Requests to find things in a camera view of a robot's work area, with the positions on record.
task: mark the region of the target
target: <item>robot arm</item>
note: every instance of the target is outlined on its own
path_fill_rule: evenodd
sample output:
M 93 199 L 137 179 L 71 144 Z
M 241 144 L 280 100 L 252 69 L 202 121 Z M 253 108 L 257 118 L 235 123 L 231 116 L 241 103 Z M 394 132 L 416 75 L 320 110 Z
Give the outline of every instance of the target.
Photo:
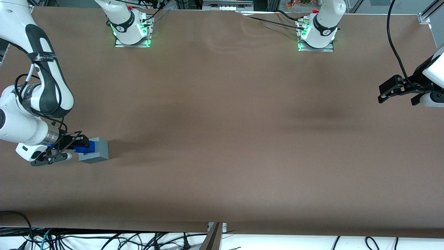
M 0 38 L 24 51 L 34 64 L 40 84 L 27 85 L 21 103 L 29 113 L 61 118 L 74 105 L 57 56 L 46 33 L 34 22 L 26 0 L 0 0 Z
M 407 79 L 394 75 L 379 86 L 379 103 L 393 96 L 417 94 L 411 99 L 412 105 L 421 103 L 426 107 L 444 108 L 444 44 L 433 56 L 418 66 Z
M 34 161 L 45 155 L 48 147 L 63 148 L 79 137 L 73 138 L 41 119 L 64 117 L 72 109 L 74 98 L 51 42 L 34 22 L 27 1 L 0 0 L 0 23 L 0 38 L 25 52 L 31 60 L 25 84 L 5 88 L 0 97 L 0 139 L 18 143 L 16 152 L 25 160 Z M 28 85 L 34 69 L 41 83 Z
M 301 39 L 313 48 L 325 48 L 338 31 L 338 24 L 347 9 L 344 0 L 325 0 L 319 13 L 312 13 L 308 19 L 306 32 Z
M 147 15 L 126 3 L 114 0 L 94 0 L 105 12 L 115 37 L 123 44 L 136 44 L 148 35 Z

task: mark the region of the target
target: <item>blue object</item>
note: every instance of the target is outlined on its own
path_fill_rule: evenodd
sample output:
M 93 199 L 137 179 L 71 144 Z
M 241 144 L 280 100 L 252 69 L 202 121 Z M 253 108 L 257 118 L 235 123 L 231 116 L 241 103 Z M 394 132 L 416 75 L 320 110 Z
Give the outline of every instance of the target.
M 78 146 L 72 150 L 76 153 L 92 153 L 95 151 L 95 142 L 89 140 L 89 148 Z

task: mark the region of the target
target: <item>black cable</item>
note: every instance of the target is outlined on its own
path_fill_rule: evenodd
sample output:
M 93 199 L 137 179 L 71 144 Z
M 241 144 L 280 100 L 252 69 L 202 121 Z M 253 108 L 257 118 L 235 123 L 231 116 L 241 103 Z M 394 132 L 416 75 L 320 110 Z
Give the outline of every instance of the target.
M 66 239 L 66 238 L 77 238 L 77 239 L 110 239 L 110 238 L 113 238 L 113 236 L 112 237 L 109 237 L 109 236 L 90 236 L 90 237 L 87 237 L 87 236 L 76 236 L 76 235 L 64 235 L 64 236 L 62 236 L 61 237 L 62 239 Z M 126 239 L 126 238 L 124 238 L 124 237 L 115 237 L 114 239 Z
M 48 235 L 48 236 L 46 237 L 46 241 L 47 241 L 48 244 L 49 244 L 49 249 L 51 249 L 51 250 L 59 250 L 59 249 L 57 248 L 57 245 L 55 245 L 55 241 L 52 239 L 52 235 Z
M 43 65 L 42 65 L 40 62 L 35 62 L 35 64 L 37 64 L 37 65 L 39 66 L 40 69 L 43 69 L 43 71 L 46 72 L 46 73 L 52 78 L 52 80 L 54 81 L 55 86 L 57 87 L 57 91 L 58 91 L 58 93 L 59 93 L 59 102 L 58 102 L 57 108 L 56 108 L 54 111 L 46 112 L 46 113 L 43 113 L 43 112 L 41 112 L 41 111 L 38 111 L 40 114 L 48 115 L 48 114 L 51 114 L 51 113 L 54 113 L 55 111 L 57 111 L 57 110 L 60 108 L 60 106 L 62 105 L 62 91 L 60 90 L 60 86 L 59 86 L 59 84 L 57 83 L 57 81 L 55 80 L 55 78 L 52 76 L 52 74 L 49 73 L 49 72 L 45 69 L 45 67 L 43 67 Z
M 144 1 L 144 0 L 139 0 L 139 4 L 140 4 L 141 2 L 143 2 L 143 5 L 145 6 L 145 8 L 147 8 L 147 9 L 148 9 L 148 5 L 147 5 L 147 2 L 146 2 L 146 1 Z
M 62 119 L 59 121 L 59 123 L 60 123 L 59 129 L 62 129 L 62 125 L 65 125 L 65 131 L 68 131 L 68 127 L 66 126 L 64 121 L 65 121 L 65 117 L 62 117 Z
M 399 237 L 396 237 L 396 239 L 395 239 L 395 247 L 393 248 L 393 250 L 396 250 L 396 248 L 398 247 L 398 241 L 399 241 Z
M 144 247 L 143 250 L 147 250 L 147 249 L 149 249 L 150 247 L 152 247 L 155 241 L 160 240 L 160 238 L 162 238 L 162 237 L 165 236 L 166 234 L 167 234 L 167 233 L 156 233 L 156 234 L 154 235 L 154 237 L 153 237 L 153 238 L 147 243 L 147 245 Z
M 82 133 L 82 131 L 81 130 L 79 130 L 79 131 L 76 131 L 76 132 L 74 132 L 74 133 L 77 133 L 77 135 L 71 140 L 71 142 L 70 143 L 68 143 L 68 145 L 66 145 L 62 150 L 58 150 L 58 152 L 55 154 L 55 155 L 51 155 L 50 157 L 48 157 L 48 156 L 46 156 L 46 158 L 53 158 L 53 157 L 57 157 L 57 156 L 59 156 L 61 153 L 63 153 L 69 146 L 71 146 L 75 141 L 76 141 L 76 139 L 77 138 L 79 138 L 79 136 L 80 136 L 80 134 Z
M 370 237 L 370 236 L 365 237 L 365 245 L 367 246 L 367 248 L 368 248 L 369 250 L 374 250 L 373 248 L 371 248 L 371 247 L 369 246 L 369 242 L 368 242 L 369 239 L 371 239 L 371 240 L 373 241 L 373 243 L 374 243 L 375 246 L 376 246 L 376 249 L 379 250 L 379 246 L 378 246 L 378 244 L 376 244 L 375 239 L 373 239 L 373 238 Z
M 23 217 L 29 227 L 29 237 L 31 238 L 32 241 L 34 241 L 34 235 L 32 235 L 31 222 L 28 220 L 28 218 L 24 214 L 17 212 L 17 211 L 11 211 L 11 210 L 0 211 L 0 214 L 16 214 L 16 215 Z M 32 241 L 31 241 L 31 249 L 33 249 L 33 246 L 34 246 L 34 242 L 32 242 Z
M 182 236 L 182 237 L 179 237 L 179 238 L 175 238 L 175 239 L 169 240 L 169 241 L 167 241 L 167 242 L 165 242 L 165 243 L 161 243 L 161 244 L 159 245 L 159 248 L 162 247 L 162 246 L 164 246 L 164 245 L 172 244 L 172 242 L 175 242 L 175 241 L 177 241 L 177 240 L 183 239 L 183 238 L 185 238 L 185 237 L 203 236 L 203 235 L 207 235 L 207 234 L 190 234 L 190 235 L 187 235 L 187 236 Z
M 61 250 L 66 250 L 66 248 L 65 248 L 65 247 L 63 246 L 63 244 L 62 244 L 61 235 L 60 235 L 60 234 L 57 234 L 57 235 L 55 236 L 55 238 L 56 238 L 56 241 L 57 241 L 58 244 L 59 244 L 60 249 L 61 249 Z
M 143 244 L 142 238 L 140 237 L 140 234 L 137 234 L 137 237 L 140 240 L 140 244 Z
M 186 237 L 186 233 L 183 233 L 183 247 L 182 250 L 189 250 L 191 248 L 190 243 L 188 242 L 188 238 Z
M 162 10 L 162 8 L 159 8 L 156 12 L 154 12 L 154 14 L 153 15 L 151 15 L 150 17 L 148 17 L 148 18 L 146 18 L 146 19 L 142 19 L 142 22 L 145 22 L 145 21 L 147 21 L 147 20 L 149 20 L 149 19 L 151 19 L 151 18 L 153 18 L 159 11 L 161 11 Z
M 387 38 L 388 38 L 388 42 L 390 43 L 390 47 L 392 48 L 392 51 L 393 51 L 393 53 L 395 54 L 396 59 L 398 60 L 399 66 L 401 67 L 402 74 L 404 75 L 404 78 L 405 78 L 405 80 L 407 81 L 407 83 L 408 83 L 412 88 L 414 88 L 414 89 L 416 89 L 416 90 L 424 90 L 423 88 L 414 85 L 414 84 L 410 81 L 410 79 L 408 78 L 407 72 L 405 71 L 404 65 L 402 64 L 401 57 L 399 56 L 399 54 L 398 54 L 398 52 L 396 51 L 395 46 L 393 45 L 393 42 L 392 42 L 392 36 L 391 36 L 391 34 L 390 34 L 390 16 L 392 15 L 392 9 L 393 9 L 393 6 L 394 6 L 394 4 L 395 4 L 395 1 L 396 1 L 396 0 L 393 0 L 393 1 L 392 1 L 392 3 L 390 4 L 390 8 L 388 9 L 388 13 L 387 13 Z
M 301 18 L 301 17 L 293 18 L 293 17 L 287 15 L 287 13 L 283 12 L 283 11 L 280 10 L 280 9 L 277 9 L 277 10 L 275 10 L 274 12 L 279 12 L 279 13 L 281 13 L 282 15 L 284 15 L 286 18 L 288 18 L 288 19 L 290 19 L 290 20 L 293 20 L 293 21 L 297 21 L 299 18 Z
M 335 250 L 336 249 L 336 244 L 337 244 L 337 242 L 339 241 L 339 238 L 340 238 L 341 236 L 339 235 L 337 238 L 336 238 L 336 240 L 334 241 L 334 244 L 333 244 L 333 248 L 332 248 L 332 250 Z
M 20 102 L 20 103 L 22 103 L 22 94 L 23 94 L 23 90 L 25 89 L 25 87 L 26 87 L 26 85 L 28 84 L 28 82 L 25 81 L 25 83 L 24 83 L 23 86 L 20 88 L 20 90 L 17 91 L 17 89 L 18 89 L 18 83 L 19 83 L 19 81 L 20 81 L 20 78 L 22 78 L 22 77 L 24 77 L 24 76 L 27 76 L 27 75 L 28 75 L 28 74 L 21 74 L 21 75 L 19 75 L 19 76 L 16 78 L 16 80 L 14 81 L 14 90 L 16 91 L 16 93 L 18 93 L 17 98 L 19 99 L 19 102 Z M 31 77 L 40 80 L 40 78 L 39 78 L 38 76 L 31 75 Z
M 256 19 L 256 20 L 260 20 L 260 21 L 264 21 L 264 22 L 272 23 L 272 24 L 278 24 L 278 25 L 282 25 L 282 26 L 290 27 L 290 28 L 301 29 L 301 30 L 304 29 L 303 27 L 296 27 L 296 26 L 292 26 L 292 25 L 288 25 L 288 24 L 281 24 L 281 23 L 277 23 L 277 22 L 270 21 L 270 20 L 265 20 L 265 19 L 262 19 L 262 18 L 257 18 L 257 17 L 254 17 L 254 16 L 248 16 L 248 17 L 249 17 L 249 18 Z
M 137 235 L 138 234 L 134 234 L 133 236 L 131 236 L 128 239 L 126 239 L 125 241 L 119 242 L 119 246 L 117 247 L 117 250 L 120 250 L 125 244 L 127 244 L 128 242 L 131 242 L 131 239 L 136 237 Z
M 65 245 L 65 247 L 67 247 L 69 250 L 74 250 L 72 249 L 70 246 L 68 246 L 68 244 L 66 244 L 65 242 L 63 242 L 63 240 L 60 241 L 63 245 Z

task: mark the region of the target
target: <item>brown table surface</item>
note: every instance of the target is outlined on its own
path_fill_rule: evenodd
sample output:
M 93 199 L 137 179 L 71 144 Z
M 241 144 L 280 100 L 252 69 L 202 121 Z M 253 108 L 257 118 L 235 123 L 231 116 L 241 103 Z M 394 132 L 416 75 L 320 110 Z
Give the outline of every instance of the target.
M 400 73 L 385 16 L 344 16 L 335 52 L 318 53 L 235 12 L 171 11 L 151 48 L 114 48 L 101 9 L 32 15 L 75 97 L 65 122 L 111 159 L 37 168 L 0 141 L 2 210 L 46 227 L 444 237 L 444 112 L 378 104 Z M 391 30 L 409 73 L 436 49 L 416 16 Z M 1 88 L 28 69 L 11 48 Z

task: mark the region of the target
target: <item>metal frame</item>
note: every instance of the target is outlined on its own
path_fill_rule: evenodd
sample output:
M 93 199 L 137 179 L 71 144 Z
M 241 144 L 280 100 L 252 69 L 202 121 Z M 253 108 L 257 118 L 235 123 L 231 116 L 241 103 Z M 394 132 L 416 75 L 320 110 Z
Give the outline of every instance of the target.
M 281 0 L 268 0 L 267 1 L 267 9 L 266 11 L 273 11 L 279 8 L 279 4 L 281 3 Z
M 357 2 L 356 2 L 356 4 L 355 4 L 355 6 L 353 6 L 353 8 L 351 8 L 351 10 L 349 11 L 349 13 L 356 13 L 357 11 L 358 11 L 358 9 L 359 9 L 359 7 L 361 7 L 361 5 L 362 5 L 362 3 L 364 2 L 365 0 L 358 0 Z
M 224 229 L 226 230 L 226 226 L 224 228 L 223 222 L 214 223 L 199 250 L 219 250 L 221 247 L 222 233 Z
M 429 24 L 430 17 L 444 5 L 444 0 L 434 0 L 423 12 L 418 14 L 420 24 Z

